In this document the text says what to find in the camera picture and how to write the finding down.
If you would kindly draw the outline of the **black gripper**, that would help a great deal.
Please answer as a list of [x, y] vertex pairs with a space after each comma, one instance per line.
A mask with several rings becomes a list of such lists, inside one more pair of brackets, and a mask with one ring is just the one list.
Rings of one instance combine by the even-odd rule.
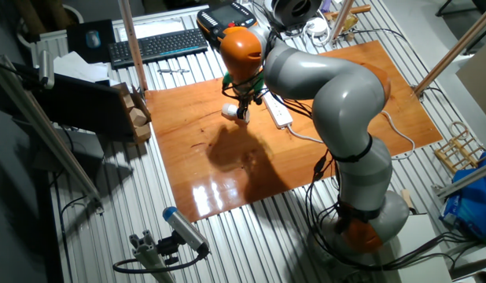
[[245, 119], [245, 122], [249, 123], [250, 121], [249, 106], [254, 101], [255, 91], [250, 90], [247, 92], [241, 92], [236, 90], [234, 93], [236, 94], [236, 98], [238, 100], [237, 118]]

